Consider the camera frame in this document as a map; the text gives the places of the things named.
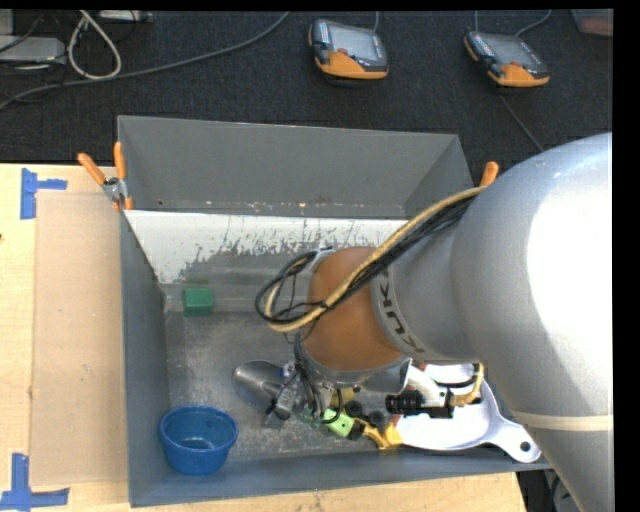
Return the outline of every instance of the orange clamp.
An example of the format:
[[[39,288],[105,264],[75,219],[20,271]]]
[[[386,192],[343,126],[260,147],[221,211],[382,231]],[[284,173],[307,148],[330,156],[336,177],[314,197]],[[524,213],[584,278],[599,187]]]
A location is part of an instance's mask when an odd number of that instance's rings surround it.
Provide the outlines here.
[[[480,179],[480,186],[486,187],[487,185],[491,185],[498,177],[499,170],[500,166],[498,166],[496,162],[487,162],[487,165],[484,167],[484,172],[482,173],[482,178]]]
[[[118,178],[121,180],[125,179],[127,177],[127,166],[125,165],[122,143],[120,141],[113,145],[113,161],[116,166]]]
[[[89,155],[86,153],[78,153],[78,162],[89,172],[98,185],[102,186],[107,182],[104,173],[98,168]]]

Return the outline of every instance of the yellow clip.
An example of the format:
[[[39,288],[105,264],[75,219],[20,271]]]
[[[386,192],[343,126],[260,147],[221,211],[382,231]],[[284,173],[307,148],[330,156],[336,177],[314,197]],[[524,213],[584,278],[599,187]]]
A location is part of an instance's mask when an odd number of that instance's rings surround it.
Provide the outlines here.
[[[400,446],[402,444],[402,437],[400,433],[396,429],[393,423],[388,423],[384,429],[384,432],[381,434],[380,431],[372,427],[366,421],[355,418],[356,421],[364,424],[363,434],[368,438],[372,439],[380,450],[387,450],[389,448],[395,448],[396,446]]]

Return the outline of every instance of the wire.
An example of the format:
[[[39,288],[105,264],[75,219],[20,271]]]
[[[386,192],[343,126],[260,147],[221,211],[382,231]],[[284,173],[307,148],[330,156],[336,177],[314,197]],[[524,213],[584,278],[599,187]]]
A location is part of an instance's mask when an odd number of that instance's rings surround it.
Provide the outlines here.
[[[27,68],[24,68],[23,66],[14,66],[14,65],[10,65],[10,64],[3,64],[2,67],[12,70],[11,73],[3,72],[2,74],[0,74],[0,77],[2,77],[2,78],[11,78],[12,76],[16,76],[16,77],[20,76],[20,78],[30,78],[31,80],[33,80],[33,81],[35,81],[37,83],[40,83],[40,84],[42,84],[44,82],[41,81],[41,80],[36,80],[36,76],[42,76],[43,72],[50,72],[51,69],[55,69],[56,71],[58,71],[58,69],[57,69],[58,66],[56,66],[55,68],[53,68],[52,66],[48,66],[47,69],[37,70],[38,74],[36,75],[35,74],[36,70],[27,69]],[[62,81],[64,81],[65,76],[67,75],[67,70],[68,70],[67,66],[64,66],[64,67],[61,68],[62,73],[60,73],[59,74],[60,75],[59,78],[56,79],[58,81],[58,83],[61,83]],[[0,91],[0,95],[9,98],[12,102],[39,103],[41,101],[44,101],[46,98],[50,98],[51,95],[57,94],[59,92],[60,92],[60,89],[54,88],[54,89],[49,90],[46,93],[38,95],[37,97],[34,97],[34,98],[17,98],[14,95],[9,94],[9,93],[4,92],[4,91]]]
[[[289,275],[292,275],[293,272],[301,272],[313,260],[309,255],[310,253],[300,256],[285,267],[274,280],[263,287],[256,296],[256,310],[267,320],[269,327],[277,332],[289,332],[307,325],[309,322],[318,319],[327,311],[336,307],[343,300],[346,300],[347,297],[364,286],[425,235],[433,233],[443,226],[459,219],[464,209],[468,206],[468,201],[482,192],[484,188],[485,187],[476,187],[464,190],[426,208],[397,229],[324,300],[306,303],[305,305],[313,306],[313,308],[296,317],[282,319],[280,318],[281,313],[274,314],[273,310],[284,280],[286,280]],[[458,206],[458,208],[454,208],[454,210],[452,212],[450,211],[447,215],[447,208],[455,206]],[[438,214],[443,214],[443,212],[445,212],[444,215],[436,217]],[[435,224],[428,222],[432,218],[436,219]],[[264,311],[262,311],[260,302],[267,293],[266,305]]]
[[[482,365],[482,363],[477,363],[475,375],[476,380],[471,391],[463,395],[452,395],[449,399],[450,407],[464,407],[465,405],[469,405],[476,399],[478,393],[480,392],[482,381],[484,380],[484,366]]]
[[[291,311],[294,310],[294,306],[293,306],[293,301],[296,297],[296,281],[298,279],[298,275],[295,274],[293,276],[293,282],[291,283],[291,299],[289,300],[289,307],[286,309],[286,315],[287,318],[289,317],[289,313]],[[295,340],[289,340],[289,336],[286,332],[283,332],[282,335],[284,336],[285,341],[289,344],[289,345],[293,345],[295,343]]]
[[[120,52],[116,48],[116,45],[106,34],[106,32],[102,30],[102,27],[98,24],[98,22],[94,20],[87,11],[80,9],[80,13],[82,14],[82,18],[80,18],[80,21],[78,21],[78,24],[76,25],[76,28],[74,29],[73,33],[71,34],[71,38],[69,39],[69,44],[67,45],[67,54],[71,67],[73,67],[73,69],[75,69],[80,76],[82,76],[83,78],[88,78],[89,80],[100,80],[101,78],[112,78],[117,76],[122,70],[122,58],[120,57]],[[115,57],[115,67],[113,71],[111,71],[111,73],[107,73],[106,75],[94,75],[91,73],[87,73],[84,69],[78,66],[78,63],[76,62],[73,53],[76,44],[78,43],[78,36],[81,32],[86,32],[89,29],[89,26],[93,26],[93,28],[96,29],[96,32],[100,34],[100,37],[104,39],[104,41],[107,43],[107,46],[109,46],[109,48],[111,48],[111,51],[113,52],[113,56]]]
[[[268,34],[270,34],[271,32],[273,32],[284,20],[285,18],[289,15],[290,11],[285,12],[282,16],[280,16],[280,18],[278,18],[278,20],[272,24],[270,27],[268,27],[266,30],[264,30],[263,32],[261,32],[260,34],[258,34],[257,36],[254,36],[242,43],[238,43],[236,45],[232,45],[229,46],[227,48],[223,48],[221,50],[215,50],[209,53],[205,53],[203,55],[198,55],[196,57],[192,57],[189,59],[185,59],[185,60],[181,60],[181,61],[177,61],[171,64],[165,64],[163,66],[158,66],[158,67],[154,67],[154,68],[149,68],[149,69],[143,69],[140,71],[133,71],[130,73],[121,73],[117,76],[112,76],[112,77],[106,77],[106,78],[100,78],[100,79],[96,79],[96,80],[74,80],[74,81],[70,81],[70,82],[63,82],[60,84],[51,84],[51,85],[46,85],[43,87],[37,87],[35,89],[30,89],[28,91],[24,91],[22,93],[16,94],[15,96],[13,96],[11,99],[6,100],[2,103],[0,103],[0,111],[4,110],[5,108],[7,108],[9,105],[11,105],[12,103],[21,101],[22,98],[25,98],[27,96],[30,96],[32,94],[37,94],[40,92],[45,92],[51,89],[57,89],[57,88],[63,88],[63,87],[75,87],[75,86],[79,86],[79,85],[88,85],[88,84],[95,84],[95,83],[101,83],[101,82],[109,82],[112,80],[123,80],[126,78],[138,78],[141,76],[146,76],[146,75],[150,75],[153,73],[160,73],[162,71],[168,71],[170,69],[175,69],[181,66],[186,66],[188,64],[193,64],[194,62],[199,62],[202,60],[206,60],[206,59],[210,59],[212,57],[217,57],[219,55],[223,55],[226,53],[230,53],[232,51],[235,50],[240,50],[242,48],[245,48],[247,46],[250,46],[251,44],[255,43],[256,41],[262,39],[263,37],[267,36]]]
[[[323,419],[323,425],[330,425],[338,420],[338,418],[342,415],[342,408],[344,407],[344,400],[342,398],[342,390],[340,388],[336,388],[336,395],[338,395],[338,407],[336,407],[336,413],[333,417],[329,419]]]
[[[547,19],[549,18],[549,16],[551,16],[551,13],[553,12],[553,9],[549,9],[549,11],[547,12],[547,14],[544,16],[544,18],[542,18],[541,20],[536,21],[535,23],[532,23],[531,25],[527,25],[524,28],[521,28],[520,30],[518,30],[515,33],[516,37],[520,37],[522,34],[524,34],[527,30],[531,30],[534,27],[537,27],[538,25],[544,23],[545,21],[547,21]]]
[[[14,39],[13,41],[11,41],[10,43],[0,47],[0,53],[6,52],[7,50],[18,46],[21,43],[24,43],[27,38],[33,34],[33,31],[36,29],[36,26],[38,25],[38,23],[40,22],[40,20],[42,20],[42,18],[44,17],[45,13],[47,12],[48,9],[43,9],[42,12],[38,15],[38,17],[36,18],[36,20],[31,24],[31,26],[29,27],[29,30],[27,30],[27,32],[20,36],[18,39]]]
[[[129,39],[133,35],[133,33],[136,31],[136,28],[138,28],[138,25],[144,21],[144,20],[138,20],[136,18],[136,13],[134,12],[133,9],[127,9],[127,10],[131,14],[131,22],[130,22],[131,28],[129,29],[129,32],[127,32],[120,39],[116,39],[115,41],[113,41],[114,43],[122,43],[123,41],[126,41],[127,39]]]
[[[282,396],[282,393],[284,393],[284,390],[289,386],[289,384],[291,384],[295,380],[297,376],[298,376],[298,371],[296,370],[289,376],[287,381],[280,387],[280,389],[278,390],[278,393],[273,398],[273,403],[277,403],[278,400],[280,400],[280,397]]]
[[[522,34],[527,32],[528,30],[531,30],[532,28],[537,27],[538,25],[544,23],[545,21],[547,21],[547,19],[549,19],[549,16],[551,16],[552,12],[553,12],[553,9],[549,9],[547,11],[547,14],[545,14],[542,17],[542,19],[539,19],[538,21],[536,21],[534,23],[531,23],[530,25],[527,25],[526,27],[521,28],[520,30],[518,30],[514,34],[514,36],[515,37],[520,37]],[[478,11],[474,11],[473,20],[474,20],[473,21],[473,26],[474,26],[475,31],[477,32],[478,31]],[[522,131],[524,131],[524,133],[527,135],[527,137],[529,137],[531,142],[534,143],[536,148],[538,148],[538,151],[540,151],[542,153],[544,151],[544,148],[542,147],[542,145],[536,140],[536,138],[533,136],[533,134],[527,129],[527,127],[524,125],[524,123],[518,118],[516,113],[513,111],[513,109],[507,103],[507,100],[505,100],[502,95],[498,95],[498,96],[499,96],[500,100],[502,101],[503,105],[507,108],[507,110],[511,114],[511,117],[513,117],[515,122],[518,123],[518,126],[520,126],[520,128],[522,128]]]
[[[311,415],[315,416],[318,409],[320,409],[320,417],[322,418],[324,416],[325,409],[323,407],[320,390],[318,390],[318,387],[309,375],[309,370],[305,366],[304,360],[300,355],[300,346],[301,343],[296,343],[293,351],[295,356],[295,368],[300,375],[300,380],[304,386],[307,395],[307,402],[309,402],[309,405],[311,406]]]
[[[535,146],[538,148],[538,151],[540,151],[542,153],[544,151],[544,148],[540,145],[540,143],[536,140],[536,138],[532,135],[532,133],[524,125],[524,123],[522,121],[520,121],[520,119],[518,118],[516,113],[513,111],[513,109],[507,103],[507,100],[505,100],[503,96],[498,95],[498,97],[500,98],[500,100],[502,101],[504,106],[507,107],[507,110],[509,111],[509,113],[511,114],[511,116],[513,117],[515,122],[518,123],[520,128],[522,128],[522,131],[527,134],[527,136],[531,139],[531,142],[533,142],[535,144]]]
[[[551,510],[556,510],[556,492],[558,492],[558,486],[560,485],[560,477],[557,473],[553,475],[553,483],[551,484],[551,489],[549,491],[549,497],[551,499]]]
[[[371,29],[371,32],[375,32],[376,30],[378,30],[378,23],[380,22],[380,11],[376,11],[376,22],[373,25],[373,28]]]
[[[549,19],[549,16],[551,16],[551,13],[553,12],[553,9],[549,9],[547,11],[547,14],[544,15],[544,17],[534,23],[531,23],[530,25],[527,25],[526,27],[521,28],[520,30],[518,30],[514,36],[515,37],[520,37],[522,34],[524,34],[525,32],[527,32],[528,30],[531,30],[534,27],[537,27],[538,25],[541,25],[542,23],[544,23],[545,21],[547,21],[547,19]],[[473,27],[474,30],[477,32],[478,31],[478,11],[473,11]]]

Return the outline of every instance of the green component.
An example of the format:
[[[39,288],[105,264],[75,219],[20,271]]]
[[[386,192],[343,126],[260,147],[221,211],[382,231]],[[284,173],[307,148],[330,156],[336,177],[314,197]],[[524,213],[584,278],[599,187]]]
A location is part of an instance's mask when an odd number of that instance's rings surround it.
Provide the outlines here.
[[[324,420],[331,420],[336,415],[336,411],[333,409],[327,409],[324,412]],[[339,435],[340,437],[347,437],[351,429],[353,428],[353,424],[356,422],[351,416],[346,414],[340,414],[337,420],[332,421],[331,423],[327,423],[326,426],[329,427],[334,434]]]
[[[184,316],[207,316],[213,312],[211,288],[187,288],[183,295]]]
[[[322,420],[318,416],[313,415],[310,407],[306,407],[300,413],[300,420],[304,423],[309,423],[311,428],[320,428],[322,424]]]

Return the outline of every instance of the blue cup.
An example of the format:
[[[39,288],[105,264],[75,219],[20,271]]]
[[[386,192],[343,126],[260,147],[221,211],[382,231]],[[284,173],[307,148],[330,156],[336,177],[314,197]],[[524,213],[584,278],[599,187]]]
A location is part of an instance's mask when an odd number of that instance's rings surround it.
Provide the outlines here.
[[[238,426],[215,407],[185,405],[164,415],[160,439],[172,468],[186,475],[210,475],[227,460],[238,439]]]

